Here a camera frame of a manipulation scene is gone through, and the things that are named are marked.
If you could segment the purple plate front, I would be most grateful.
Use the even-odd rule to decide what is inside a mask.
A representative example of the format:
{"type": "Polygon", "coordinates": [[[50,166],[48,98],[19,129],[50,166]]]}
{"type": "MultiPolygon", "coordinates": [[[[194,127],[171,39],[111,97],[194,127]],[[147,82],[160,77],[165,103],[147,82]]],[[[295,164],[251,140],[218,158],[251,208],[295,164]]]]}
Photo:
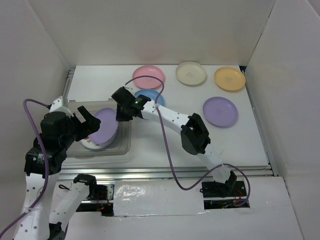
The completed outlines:
{"type": "Polygon", "coordinates": [[[94,144],[107,146],[114,140],[118,131],[116,114],[116,111],[110,107],[102,108],[94,114],[94,117],[100,120],[99,130],[89,135],[89,139],[94,144]]]}

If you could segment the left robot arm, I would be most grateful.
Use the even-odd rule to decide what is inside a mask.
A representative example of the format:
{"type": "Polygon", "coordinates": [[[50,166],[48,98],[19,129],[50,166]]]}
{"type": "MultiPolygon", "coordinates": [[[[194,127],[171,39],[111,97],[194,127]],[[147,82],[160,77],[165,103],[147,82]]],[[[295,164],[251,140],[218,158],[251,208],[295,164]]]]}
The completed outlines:
{"type": "Polygon", "coordinates": [[[97,197],[99,187],[94,176],[78,174],[67,195],[54,210],[52,200],[67,150],[100,127],[100,120],[84,107],[78,107],[84,117],[63,111],[47,113],[40,123],[41,131],[34,130],[36,138],[25,155],[26,194],[21,215],[16,221],[15,240],[63,240],[69,221],[86,198],[97,197]]]}

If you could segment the watermelon pattern ceramic plate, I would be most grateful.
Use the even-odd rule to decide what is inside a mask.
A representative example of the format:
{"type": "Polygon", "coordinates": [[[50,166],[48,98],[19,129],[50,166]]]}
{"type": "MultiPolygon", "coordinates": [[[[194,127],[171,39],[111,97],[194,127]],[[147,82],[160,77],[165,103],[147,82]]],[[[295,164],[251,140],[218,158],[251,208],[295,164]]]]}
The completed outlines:
{"type": "Polygon", "coordinates": [[[102,151],[109,147],[116,139],[118,131],[103,131],[99,130],[96,133],[93,133],[89,135],[88,137],[80,140],[80,143],[83,147],[90,151],[102,151]],[[105,142],[98,144],[92,141],[91,137],[93,137],[94,140],[105,140],[105,142]]]}

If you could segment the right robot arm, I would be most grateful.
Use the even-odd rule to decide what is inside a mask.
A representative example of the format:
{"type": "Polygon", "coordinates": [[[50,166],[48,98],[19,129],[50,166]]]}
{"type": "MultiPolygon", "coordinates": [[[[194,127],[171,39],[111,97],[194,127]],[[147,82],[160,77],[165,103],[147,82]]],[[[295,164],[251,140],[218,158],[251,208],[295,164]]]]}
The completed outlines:
{"type": "Polygon", "coordinates": [[[140,94],[135,97],[124,86],[117,89],[111,98],[117,103],[116,119],[119,122],[140,118],[160,124],[171,173],[181,190],[193,189],[208,175],[213,177],[216,184],[215,189],[221,195],[229,196],[235,190],[237,176],[230,170],[230,165],[223,164],[220,156],[214,151],[209,131],[199,114],[187,115],[175,112],[145,95],[140,94]],[[208,169],[208,172],[190,187],[183,187],[178,180],[170,155],[165,127],[179,134],[182,148],[190,155],[197,156],[208,169]]]}

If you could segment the blue plastic plate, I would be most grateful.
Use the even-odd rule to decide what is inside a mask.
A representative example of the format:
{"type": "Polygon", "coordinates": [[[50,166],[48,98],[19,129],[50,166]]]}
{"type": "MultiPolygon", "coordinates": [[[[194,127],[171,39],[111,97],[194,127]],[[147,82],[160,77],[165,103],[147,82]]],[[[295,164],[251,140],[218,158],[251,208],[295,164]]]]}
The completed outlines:
{"type": "MultiPolygon", "coordinates": [[[[159,92],[153,89],[141,89],[134,93],[134,97],[137,98],[139,95],[144,95],[155,101],[157,96],[159,95],[159,92]]],[[[165,99],[162,95],[157,98],[157,104],[165,106],[165,99]]]]}

